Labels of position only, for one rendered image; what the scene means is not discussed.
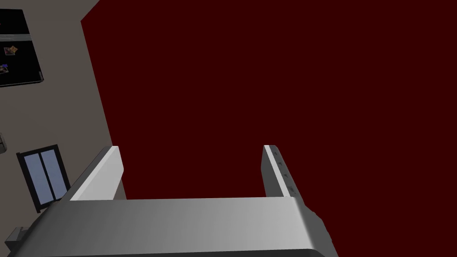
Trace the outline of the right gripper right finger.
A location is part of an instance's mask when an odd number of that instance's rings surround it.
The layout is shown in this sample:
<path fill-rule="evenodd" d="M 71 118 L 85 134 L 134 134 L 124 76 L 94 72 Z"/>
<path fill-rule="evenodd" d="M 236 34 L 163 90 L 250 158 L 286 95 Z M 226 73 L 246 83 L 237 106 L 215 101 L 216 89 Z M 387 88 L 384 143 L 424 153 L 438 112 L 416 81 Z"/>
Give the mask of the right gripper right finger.
<path fill-rule="evenodd" d="M 263 146 L 261 173 L 267 197 L 301 197 L 277 146 Z"/>

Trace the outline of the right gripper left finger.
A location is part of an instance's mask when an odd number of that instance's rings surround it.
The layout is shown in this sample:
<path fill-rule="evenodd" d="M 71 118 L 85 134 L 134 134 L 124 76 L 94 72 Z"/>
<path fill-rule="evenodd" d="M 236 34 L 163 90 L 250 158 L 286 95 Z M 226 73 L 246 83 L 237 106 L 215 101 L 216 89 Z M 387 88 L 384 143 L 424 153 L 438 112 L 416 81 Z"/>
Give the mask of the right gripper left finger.
<path fill-rule="evenodd" d="M 124 172 L 118 146 L 104 147 L 62 201 L 113 200 Z"/>

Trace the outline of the black framed window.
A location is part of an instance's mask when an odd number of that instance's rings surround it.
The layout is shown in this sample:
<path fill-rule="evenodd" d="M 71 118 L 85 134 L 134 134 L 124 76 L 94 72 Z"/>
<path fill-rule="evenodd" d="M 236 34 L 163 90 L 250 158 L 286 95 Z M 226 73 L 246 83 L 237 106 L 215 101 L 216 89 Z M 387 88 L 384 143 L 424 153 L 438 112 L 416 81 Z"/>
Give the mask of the black framed window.
<path fill-rule="evenodd" d="M 70 189 L 58 145 L 16 153 L 37 213 L 59 201 Z"/>

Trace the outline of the black fridge with magnets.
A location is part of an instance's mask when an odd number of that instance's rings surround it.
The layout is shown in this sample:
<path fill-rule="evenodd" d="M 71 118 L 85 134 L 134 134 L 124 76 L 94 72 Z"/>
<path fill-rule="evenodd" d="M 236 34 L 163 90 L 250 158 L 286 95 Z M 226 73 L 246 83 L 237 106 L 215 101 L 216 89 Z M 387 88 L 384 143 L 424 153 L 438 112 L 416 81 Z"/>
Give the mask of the black fridge with magnets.
<path fill-rule="evenodd" d="M 0 88 L 43 81 L 24 12 L 0 9 Z"/>

